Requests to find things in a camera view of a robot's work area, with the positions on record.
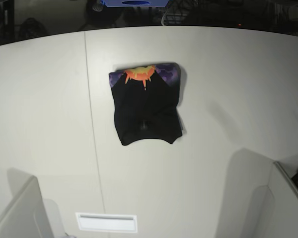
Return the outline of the black T-shirt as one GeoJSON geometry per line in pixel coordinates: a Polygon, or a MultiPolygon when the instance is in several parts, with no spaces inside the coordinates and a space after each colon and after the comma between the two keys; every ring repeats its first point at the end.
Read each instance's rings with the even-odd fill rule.
{"type": "Polygon", "coordinates": [[[181,69],[176,63],[159,63],[109,73],[114,100],[114,124],[127,146],[144,139],[173,144],[182,136],[177,112],[181,69]]]}

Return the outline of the blue box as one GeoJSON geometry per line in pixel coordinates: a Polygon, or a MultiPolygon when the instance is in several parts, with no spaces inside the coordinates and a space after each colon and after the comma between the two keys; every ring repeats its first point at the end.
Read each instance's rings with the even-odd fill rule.
{"type": "Polygon", "coordinates": [[[107,7],[165,7],[169,0],[102,0],[107,7]]]}

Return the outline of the grey partition left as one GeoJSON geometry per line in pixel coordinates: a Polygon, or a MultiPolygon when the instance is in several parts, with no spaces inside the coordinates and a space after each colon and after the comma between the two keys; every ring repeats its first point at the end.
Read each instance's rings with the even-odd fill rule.
{"type": "Polygon", "coordinates": [[[0,238],[53,238],[38,179],[24,183],[0,215],[0,238]]]}

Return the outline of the grey partition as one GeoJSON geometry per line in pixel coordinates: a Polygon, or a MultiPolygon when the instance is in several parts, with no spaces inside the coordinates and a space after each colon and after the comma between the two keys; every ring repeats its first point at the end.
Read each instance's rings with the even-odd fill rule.
{"type": "Polygon", "coordinates": [[[274,209],[265,236],[298,238],[298,190],[278,162],[272,168],[269,189],[274,198],[274,209]]]}
{"type": "Polygon", "coordinates": [[[24,183],[0,215],[0,238],[53,238],[38,179],[24,183]]]}

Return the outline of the grey partition right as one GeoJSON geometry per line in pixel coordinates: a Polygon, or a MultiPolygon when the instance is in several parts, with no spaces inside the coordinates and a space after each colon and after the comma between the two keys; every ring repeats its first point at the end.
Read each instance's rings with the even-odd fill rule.
{"type": "Polygon", "coordinates": [[[298,190],[278,162],[272,168],[269,189],[274,198],[274,209],[265,236],[298,238],[298,190]]]}

